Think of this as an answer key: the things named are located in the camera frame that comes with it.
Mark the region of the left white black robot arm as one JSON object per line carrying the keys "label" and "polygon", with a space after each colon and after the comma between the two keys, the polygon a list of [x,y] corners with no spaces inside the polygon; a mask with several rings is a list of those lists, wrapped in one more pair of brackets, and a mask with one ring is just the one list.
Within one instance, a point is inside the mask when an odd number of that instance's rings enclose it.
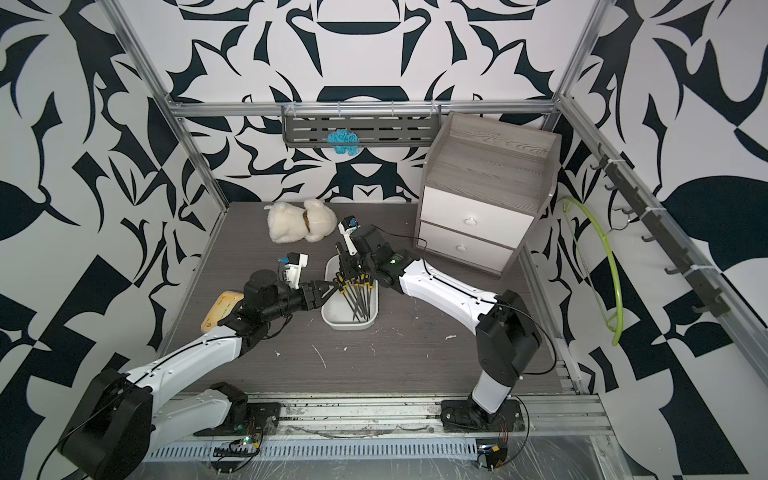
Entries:
{"label": "left white black robot arm", "polygon": [[57,451],[92,479],[124,479],[148,454],[194,433],[247,433],[248,397],[237,387],[219,382],[192,398],[175,395],[270,338],[272,321],[319,309],[337,289],[337,282],[322,280],[290,288],[273,271],[254,272],[243,298],[198,339],[130,371],[99,373]]}

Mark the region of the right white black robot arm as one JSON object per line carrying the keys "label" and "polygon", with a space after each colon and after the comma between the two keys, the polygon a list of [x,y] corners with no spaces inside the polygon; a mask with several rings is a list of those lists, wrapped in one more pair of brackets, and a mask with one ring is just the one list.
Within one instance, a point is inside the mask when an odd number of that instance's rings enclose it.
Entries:
{"label": "right white black robot arm", "polygon": [[393,249],[379,229],[361,226],[353,217],[345,218],[338,229],[343,279],[369,277],[381,287],[432,305],[474,334],[481,375],[467,400],[442,404],[443,425],[478,431],[509,422],[504,404],[546,338],[521,297],[510,290],[495,294],[465,284],[413,251]]}

